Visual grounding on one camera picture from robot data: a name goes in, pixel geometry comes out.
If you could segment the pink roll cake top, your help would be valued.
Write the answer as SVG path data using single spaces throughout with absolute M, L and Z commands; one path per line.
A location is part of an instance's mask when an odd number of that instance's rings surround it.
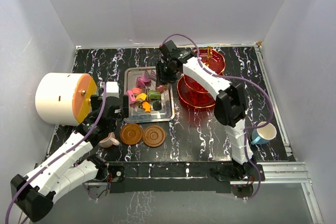
M 152 81 L 152 76 L 148 71 L 145 70 L 144 73 L 142 73 L 141 80 L 144 83 L 150 83 Z

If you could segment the red three-tier cake stand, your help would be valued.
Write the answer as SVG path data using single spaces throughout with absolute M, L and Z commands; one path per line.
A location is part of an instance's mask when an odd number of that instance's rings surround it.
M 218 75 L 223 76 L 226 67 L 225 58 L 214 48 L 208 46 L 200 49 L 202 63 L 206 64 Z M 181 75 L 177 83 L 179 99 L 186 105 L 197 109 L 211 108 L 215 105 L 215 100 L 199 83 L 189 76 Z

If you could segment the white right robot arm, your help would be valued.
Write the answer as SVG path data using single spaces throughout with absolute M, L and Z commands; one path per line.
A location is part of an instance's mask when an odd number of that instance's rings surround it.
M 169 40 L 159 47 L 163 60 L 156 63 L 156 80 L 159 85 L 173 84 L 177 74 L 183 73 L 200 84 L 215 100 L 214 115 L 224 126 L 232 148 L 234 174 L 247 180 L 253 174 L 253 152 L 245 140 L 246 101 L 244 87 L 233 86 L 224 76 L 202 63 L 197 52 L 178 48 Z

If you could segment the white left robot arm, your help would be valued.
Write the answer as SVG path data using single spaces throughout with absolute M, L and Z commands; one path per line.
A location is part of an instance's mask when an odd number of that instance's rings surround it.
M 127 97 L 101 99 L 99 108 L 92 111 L 74 132 L 48 159 L 25 176 L 15 175 L 10 181 L 11 206 L 16 205 L 32 222 L 42 220 L 54 203 L 77 186 L 108 177 L 108 168 L 98 157 L 89 153 L 117 128 L 117 122 L 128 117 Z

